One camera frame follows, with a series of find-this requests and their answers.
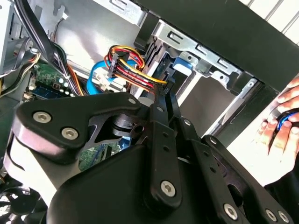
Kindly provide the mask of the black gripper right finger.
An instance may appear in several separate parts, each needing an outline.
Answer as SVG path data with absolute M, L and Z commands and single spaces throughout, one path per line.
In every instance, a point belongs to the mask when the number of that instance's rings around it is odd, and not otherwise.
M 182 203 L 175 224 L 292 224 L 295 220 L 213 136 L 200 138 L 167 95 L 176 129 Z

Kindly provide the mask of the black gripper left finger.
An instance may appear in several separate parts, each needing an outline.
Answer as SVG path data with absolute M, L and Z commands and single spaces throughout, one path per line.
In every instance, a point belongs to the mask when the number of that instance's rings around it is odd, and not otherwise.
M 82 173 L 81 152 L 127 135 L 136 140 L 129 148 L 145 147 L 148 153 L 146 203 L 178 207 L 182 190 L 175 132 L 169 123 L 167 95 L 157 96 L 150 107 L 126 92 L 24 103 L 14 116 L 12 143 L 17 154 L 28 150 L 35 161 L 23 160 L 21 165 L 29 177 L 13 177 L 36 190 L 50 206 L 58 189 Z

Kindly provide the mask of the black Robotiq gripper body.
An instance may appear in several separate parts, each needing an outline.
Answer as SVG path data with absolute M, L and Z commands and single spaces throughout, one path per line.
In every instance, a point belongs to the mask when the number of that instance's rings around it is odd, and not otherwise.
M 172 212 L 149 208 L 147 151 L 132 147 L 67 180 L 47 211 L 49 224 L 220 224 L 195 165 L 178 159 L 182 203 Z

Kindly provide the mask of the person's bare hand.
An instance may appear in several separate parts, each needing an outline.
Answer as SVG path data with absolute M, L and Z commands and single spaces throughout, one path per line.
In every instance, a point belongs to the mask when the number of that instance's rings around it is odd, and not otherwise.
M 294 78 L 287 91 L 277 98 L 279 115 L 264 121 L 254 138 L 257 156 L 267 169 L 290 172 L 299 152 L 299 78 Z

